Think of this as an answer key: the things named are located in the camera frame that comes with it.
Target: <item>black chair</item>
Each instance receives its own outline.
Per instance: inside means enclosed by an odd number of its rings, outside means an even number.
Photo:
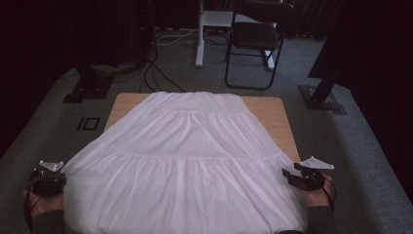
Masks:
[[[280,53],[284,34],[290,25],[294,8],[288,3],[281,3],[269,0],[238,0],[234,6],[234,14],[231,22],[230,38],[228,41],[225,60],[225,84],[232,88],[267,90],[273,85],[279,64]],[[245,16],[253,21],[236,20],[238,16]],[[232,46],[239,49],[260,51],[261,55],[231,53]],[[270,84],[266,87],[251,87],[229,84],[228,70],[230,56],[253,56],[264,57],[264,65],[268,64],[269,58],[277,50],[277,58],[271,76]]]

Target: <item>metal bracket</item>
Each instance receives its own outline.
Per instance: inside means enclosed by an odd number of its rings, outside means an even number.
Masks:
[[[334,165],[324,163],[322,160],[319,160],[313,156],[301,162],[300,165],[306,168],[310,168],[310,169],[329,169],[329,170],[334,169]]]
[[[79,81],[72,94],[64,98],[63,103],[81,103],[83,99],[106,99],[113,79],[114,77],[99,79],[99,82],[95,84],[93,89],[83,88],[82,82]]]
[[[331,93],[323,102],[313,101],[312,95],[317,87],[298,86],[308,109],[332,110],[336,115],[347,115],[342,104],[339,104]]]
[[[54,173],[57,172],[58,170],[60,170],[64,165],[63,162],[60,162],[60,163],[47,163],[47,162],[43,162],[43,160],[40,161],[39,164],[40,164],[40,166],[43,166],[43,167],[49,169],[50,171],[52,171]]]

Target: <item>white desk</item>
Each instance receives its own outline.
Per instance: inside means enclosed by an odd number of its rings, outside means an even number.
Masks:
[[[219,12],[219,11],[204,11],[204,0],[200,0],[200,33],[198,36],[198,50],[197,50],[197,59],[195,64],[198,67],[203,66],[204,64],[204,26],[231,26],[232,12]],[[268,60],[268,69],[274,69],[273,58]]]

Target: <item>black cable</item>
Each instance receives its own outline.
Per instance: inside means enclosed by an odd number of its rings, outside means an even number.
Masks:
[[[323,179],[327,180],[331,184],[331,186],[333,187],[334,194],[335,194],[334,195],[334,200],[333,200],[331,198],[330,194],[327,192],[327,190],[325,190],[324,186],[322,186],[322,184],[319,184],[319,182],[311,174],[309,174],[309,176],[314,180],[314,182],[316,184],[319,185],[319,188],[321,188],[321,190],[325,193],[325,195],[327,196],[327,199],[328,199],[328,203],[330,204],[330,208],[331,208],[332,211],[334,211],[334,202],[335,202],[335,197],[336,197],[336,189],[335,189],[334,184],[331,182],[331,180],[329,180],[329,179],[327,179],[326,177],[323,176]]]
[[[140,76],[140,73],[142,72],[142,69],[139,69],[138,71],[136,71],[133,75],[131,75],[130,77],[124,79],[124,80],[114,80],[112,81],[113,84],[117,84],[117,83],[124,83],[127,81],[130,81],[131,79],[133,79],[136,76]]]
[[[228,44],[228,36],[224,33],[218,33],[218,37],[222,37],[225,39],[224,42],[216,42],[210,39],[207,39],[210,35],[204,36],[204,41],[212,46],[226,46]]]
[[[31,232],[33,232],[33,219],[31,217],[31,210],[33,209],[33,207],[31,207],[29,209],[29,206],[30,206],[30,192],[31,192],[31,188],[33,186],[33,178],[34,178],[34,174],[31,175],[30,180],[28,181],[25,201],[24,201],[24,204],[23,204],[23,206],[24,206],[24,218],[25,218],[26,224],[27,224],[27,226],[28,226],[28,228],[30,229]]]
[[[139,73],[139,79],[140,79],[140,84],[139,84],[139,92],[140,93],[142,93],[142,84],[143,84],[143,79],[142,79],[142,76],[141,76],[141,72]]]
[[[153,87],[151,87],[148,83],[148,77],[147,77],[147,73],[149,71],[149,68],[152,69],[152,80],[154,81],[155,85],[157,86],[157,88],[161,91],[161,87],[159,86],[158,82],[155,80],[155,72],[153,70],[153,67],[155,67],[163,76],[165,79],[167,79],[171,84],[173,84],[177,89],[179,89],[182,93],[186,93],[186,91],[184,91],[179,85],[177,85],[176,83],[174,83],[156,64],[155,61],[158,59],[158,48],[157,48],[157,43],[156,41],[154,41],[154,48],[152,48],[155,51],[155,57],[153,60],[151,60],[150,58],[147,59],[147,61],[149,62],[148,67],[145,70],[145,73],[143,75],[143,81],[145,82],[146,86],[152,91],[152,92],[156,92],[155,89]]]
[[[33,208],[36,206],[36,204],[37,204],[38,202],[40,202],[40,200],[42,200],[42,198],[43,198],[43,197],[39,197],[39,199],[37,199],[37,201],[36,201],[33,205],[31,205],[30,213],[31,213],[31,211],[33,211]]]
[[[170,80],[168,78],[168,76],[150,59],[148,60],[153,66],[155,66],[155,68],[157,68],[157,70],[165,77],[165,79],[167,79],[169,82],[171,82],[176,88],[178,88],[180,91],[182,91],[182,93],[186,93],[186,91],[184,91],[180,86],[178,86],[177,84],[175,84],[172,80]]]

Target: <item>desk leg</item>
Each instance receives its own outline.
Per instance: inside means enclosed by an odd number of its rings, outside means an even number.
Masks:
[[[198,67],[203,66],[204,63],[204,0],[200,0],[200,15],[199,15],[199,35],[198,35],[198,50],[197,50],[197,60],[195,65]]]

